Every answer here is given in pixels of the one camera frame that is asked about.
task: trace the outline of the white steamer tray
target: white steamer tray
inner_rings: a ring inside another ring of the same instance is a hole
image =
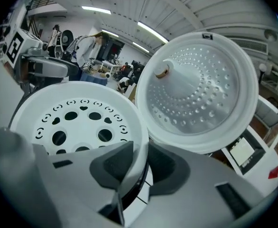
[[[18,109],[10,129],[43,145],[50,155],[133,141],[134,160],[122,182],[122,196],[138,181],[147,160],[148,131],[138,109],[95,83],[60,83],[37,91]]]
[[[168,68],[166,76],[155,76]],[[230,39],[207,32],[182,35],[159,49],[136,91],[136,107],[154,141],[201,154],[237,139],[257,100],[250,57]]]

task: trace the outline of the inner lid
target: inner lid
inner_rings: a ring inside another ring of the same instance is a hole
[[[149,79],[148,109],[163,128],[196,134],[217,127],[232,112],[238,98],[238,75],[231,60],[215,47],[184,46],[157,67],[169,68]]]
[[[249,125],[258,99],[252,62],[228,38],[207,34],[172,40],[145,66],[136,106],[154,140],[211,152],[230,144]],[[210,147],[214,141],[218,146]]]

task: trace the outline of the table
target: table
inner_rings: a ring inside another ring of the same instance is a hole
[[[120,65],[115,65],[115,64],[110,63],[108,61],[102,61],[102,65],[101,66],[102,67],[107,67],[107,68],[110,67],[110,74],[112,74],[112,70],[113,70],[114,67],[121,67]]]
[[[101,77],[100,73],[95,73],[94,75],[91,75],[86,72],[82,72],[80,81],[92,82],[103,86],[106,86],[107,84],[107,78]]]

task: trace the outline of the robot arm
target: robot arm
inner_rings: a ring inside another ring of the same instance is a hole
[[[119,186],[132,156],[131,141],[48,156],[43,146],[0,130],[0,188],[19,214],[40,227],[119,227],[124,223]],[[226,227],[262,200],[213,158],[150,142],[147,161],[154,184],[132,228]]]
[[[14,77],[19,83],[24,83],[29,75],[60,79],[78,72],[78,67],[74,64],[49,57],[47,44],[20,28],[5,53],[9,64],[14,69]]]

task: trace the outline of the fluorescent light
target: fluorescent light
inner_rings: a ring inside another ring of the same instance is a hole
[[[133,42],[133,44],[139,48],[141,48],[142,50],[146,51],[147,53],[149,53],[148,50],[146,50],[145,48],[143,48],[142,46],[138,45],[137,43]]]
[[[158,39],[162,40],[164,43],[167,43],[168,40],[165,39],[162,35],[154,31],[152,28],[146,26],[145,24],[138,22],[138,25],[144,29],[146,29],[148,32],[152,33],[154,36],[156,36]]]
[[[86,6],[82,6],[82,8],[83,8],[84,10],[92,10],[92,11],[97,11],[97,12],[101,12],[101,13],[111,14],[111,11],[106,10],[106,9],[99,9],[99,8],[86,7]]]
[[[115,36],[115,37],[119,37],[118,35],[116,35],[116,34],[114,34],[114,33],[111,33],[111,32],[109,32],[109,31],[107,31],[107,30],[102,30],[103,32],[105,32],[105,33],[108,33],[108,34],[110,34],[110,35],[112,35],[112,36]]]

